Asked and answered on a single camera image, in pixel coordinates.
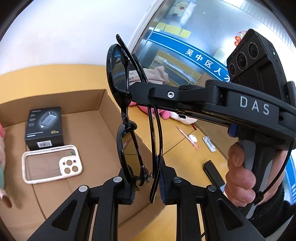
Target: black sleeve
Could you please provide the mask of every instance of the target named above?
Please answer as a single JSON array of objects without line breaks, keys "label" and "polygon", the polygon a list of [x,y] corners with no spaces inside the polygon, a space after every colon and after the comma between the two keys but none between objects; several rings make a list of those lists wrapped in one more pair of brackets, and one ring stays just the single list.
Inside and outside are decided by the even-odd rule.
[{"label": "black sleeve", "polygon": [[289,225],[283,232],[283,234],[280,236],[280,238],[277,241],[289,241],[293,240],[295,238],[295,227],[296,227],[296,215],[293,216],[292,220],[290,221]]},{"label": "black sleeve", "polygon": [[284,201],[284,188],[281,184],[269,201],[256,207],[249,220],[263,237],[268,237],[288,221],[295,212],[296,204],[290,205],[289,202]]}]

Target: yellow table surface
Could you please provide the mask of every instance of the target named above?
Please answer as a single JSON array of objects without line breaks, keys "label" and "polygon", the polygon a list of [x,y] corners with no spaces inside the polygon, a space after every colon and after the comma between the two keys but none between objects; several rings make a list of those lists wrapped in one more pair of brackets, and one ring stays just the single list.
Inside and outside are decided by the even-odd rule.
[{"label": "yellow table surface", "polygon": [[[47,65],[17,70],[0,76],[0,104],[14,99],[34,95],[62,93],[89,89],[107,89],[113,99],[104,66],[94,65]],[[136,133],[148,148],[151,148],[149,121],[146,113],[137,106],[129,108],[129,117],[138,125]],[[200,130],[176,120],[161,119],[164,141],[164,159],[168,166],[175,168],[178,176],[194,185],[206,187],[209,179],[202,164],[212,160],[221,176],[225,178],[227,162],[219,153],[210,152],[204,144]],[[187,135],[192,133],[198,139],[199,150],[177,130],[180,127]],[[176,207],[167,206],[133,241],[173,241],[176,240]]]}]

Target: cardboard box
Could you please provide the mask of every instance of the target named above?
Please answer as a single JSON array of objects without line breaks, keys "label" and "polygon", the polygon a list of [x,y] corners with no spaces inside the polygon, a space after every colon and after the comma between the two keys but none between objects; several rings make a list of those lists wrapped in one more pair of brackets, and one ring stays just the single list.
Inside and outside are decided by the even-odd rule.
[{"label": "cardboard box", "polygon": [[[83,171],[68,179],[28,185],[21,170],[21,156],[28,151],[24,141],[28,112],[48,106],[61,106],[65,145],[78,148]],[[27,240],[80,185],[94,187],[117,176],[121,166],[116,134],[121,122],[106,90],[33,96],[1,104],[0,123],[6,131],[5,189],[13,207],[8,209],[0,202],[0,237],[8,233],[6,226],[16,241]],[[143,162],[151,170],[151,152],[137,138],[145,150],[141,152]],[[153,205],[149,204],[151,185],[136,193],[133,205],[119,206],[119,241],[136,236],[163,209],[159,195]]]},{"label": "cardboard box", "polygon": [[64,146],[61,107],[30,110],[25,141],[31,151]]}]

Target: beige plastic bag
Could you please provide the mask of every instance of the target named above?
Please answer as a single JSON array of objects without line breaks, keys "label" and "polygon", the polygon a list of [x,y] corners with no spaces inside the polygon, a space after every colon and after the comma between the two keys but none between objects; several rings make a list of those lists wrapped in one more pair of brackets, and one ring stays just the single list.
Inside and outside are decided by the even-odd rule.
[{"label": "beige plastic bag", "polygon": [[[168,74],[165,72],[163,66],[156,67],[155,69],[144,69],[147,79],[150,83],[165,85],[168,83]],[[129,72],[129,85],[135,82],[140,82],[139,75],[136,70]]]}]

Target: sunglasses frame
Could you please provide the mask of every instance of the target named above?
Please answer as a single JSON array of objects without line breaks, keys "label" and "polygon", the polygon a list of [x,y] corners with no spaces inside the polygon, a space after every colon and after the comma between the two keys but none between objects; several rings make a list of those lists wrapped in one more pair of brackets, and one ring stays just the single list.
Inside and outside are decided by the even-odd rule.
[{"label": "sunglasses frame", "polygon": [[[113,57],[115,55],[116,51],[119,51],[121,58],[122,58],[122,63],[124,65],[125,68],[125,75],[126,75],[126,89],[128,89],[129,83],[128,83],[128,79],[129,79],[129,62],[131,62],[131,64],[133,64],[133,66],[135,67],[139,78],[141,80],[141,82],[145,82],[148,83],[148,79],[147,76],[144,72],[144,69],[142,68],[139,60],[137,59],[137,56],[135,54],[131,54],[129,52],[129,50],[127,49],[126,45],[124,44],[124,42],[122,41],[122,39],[120,38],[120,36],[117,34],[116,35],[116,40],[119,44],[114,44],[109,48],[108,54],[107,54],[107,62],[106,62],[106,67],[107,67],[107,79],[108,79],[108,83],[111,89],[111,92],[117,102],[117,104],[119,105],[120,109],[121,109],[121,116],[122,116],[122,120],[123,120],[123,124],[124,125],[128,125],[131,121],[128,118],[128,106],[131,103],[131,99],[132,96],[129,93],[128,90],[123,91],[123,90],[119,90],[118,88],[116,88],[114,82],[113,82],[113,76],[112,76],[112,60]],[[156,117],[156,122],[157,122],[157,127],[158,127],[158,134],[159,134],[159,154],[157,155],[156,152],[156,140],[155,140],[155,131],[154,131],[154,122],[153,122],[153,115],[152,115],[152,108],[154,109],[154,115]],[[155,200],[155,194],[156,194],[156,190],[158,187],[158,182],[159,182],[159,177],[160,177],[160,172],[161,172],[161,164],[162,164],[162,160],[163,160],[163,136],[162,136],[162,130],[161,130],[161,123],[160,123],[160,116],[158,113],[158,109],[156,106],[147,106],[148,109],[148,117],[149,117],[149,126],[150,126],[150,136],[151,136],[151,147],[152,147],[152,178],[154,179],[153,184],[152,184],[152,188],[150,191],[150,196],[149,196],[149,202],[153,203]],[[119,137],[122,133],[122,130],[118,130],[119,131],[119,135],[117,135],[117,137]],[[124,158],[124,155],[122,156],[122,139],[119,140],[117,138],[117,146],[118,146],[118,154],[119,154],[119,158],[120,158],[120,163],[121,166],[123,168],[123,170],[125,170],[125,175],[129,176],[127,177],[127,179],[130,182],[130,185],[133,187],[137,187],[136,190],[139,190],[139,187],[136,185],[134,177],[132,176],[130,170],[128,169],[128,166],[126,164],[126,160]],[[147,169],[145,168],[145,166],[143,165],[143,173],[147,171]]]},{"label": "sunglasses frame", "polygon": [[[140,154],[140,149],[138,146],[138,142],[135,135],[135,130],[137,129],[137,125],[133,121],[129,121],[127,125],[121,124],[118,128],[117,132],[117,151],[118,156],[120,160],[121,167],[123,169],[124,175],[126,176],[126,179],[128,180],[129,184],[137,191],[143,190],[146,186],[146,180],[149,180],[149,173],[146,167],[143,164],[142,157]],[[137,184],[137,180],[135,179],[134,174],[132,173],[131,168],[128,167],[127,161],[125,159],[124,154],[124,147],[122,139],[127,135],[130,134],[132,137],[132,141],[134,143],[135,149],[137,151],[138,159],[140,162],[140,176],[139,180],[140,183]]]}]

